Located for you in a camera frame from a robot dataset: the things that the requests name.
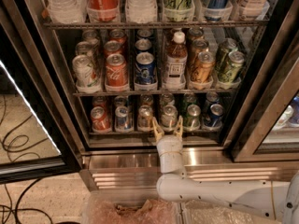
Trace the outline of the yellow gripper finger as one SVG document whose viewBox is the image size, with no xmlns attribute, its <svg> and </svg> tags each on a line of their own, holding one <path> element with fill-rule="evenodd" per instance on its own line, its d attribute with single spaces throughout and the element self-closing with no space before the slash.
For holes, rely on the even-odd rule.
<svg viewBox="0 0 299 224">
<path fill-rule="evenodd" d="M 177 137 L 178 139 L 182 138 L 182 135 L 183 135 L 183 117 L 182 116 L 178 117 L 178 123 L 177 123 L 175 130 L 173 131 L 173 135 L 175 137 Z"/>
<path fill-rule="evenodd" d="M 156 118 L 152 119 L 152 127 L 155 136 L 155 141 L 159 142 L 164 137 L 164 130 L 161 128 Z"/>
</svg>

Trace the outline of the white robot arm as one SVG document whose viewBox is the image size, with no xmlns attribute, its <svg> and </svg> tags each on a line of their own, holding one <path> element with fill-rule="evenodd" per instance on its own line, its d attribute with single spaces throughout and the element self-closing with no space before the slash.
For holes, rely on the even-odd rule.
<svg viewBox="0 0 299 224">
<path fill-rule="evenodd" d="M 299 174 L 281 181 L 204 181 L 187 177 L 182 157 L 183 119 L 171 134 L 152 121 L 162 175 L 156 183 L 160 198 L 169 202 L 197 200 L 220 205 L 282 224 L 299 224 Z"/>
</svg>

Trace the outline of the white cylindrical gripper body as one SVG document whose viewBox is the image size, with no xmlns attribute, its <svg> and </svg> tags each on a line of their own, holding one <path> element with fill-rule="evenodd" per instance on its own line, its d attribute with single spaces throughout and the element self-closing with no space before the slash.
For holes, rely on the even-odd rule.
<svg viewBox="0 0 299 224">
<path fill-rule="evenodd" d="M 156 144 L 162 174 L 183 175 L 182 142 L 174 135 L 163 136 Z"/>
</svg>

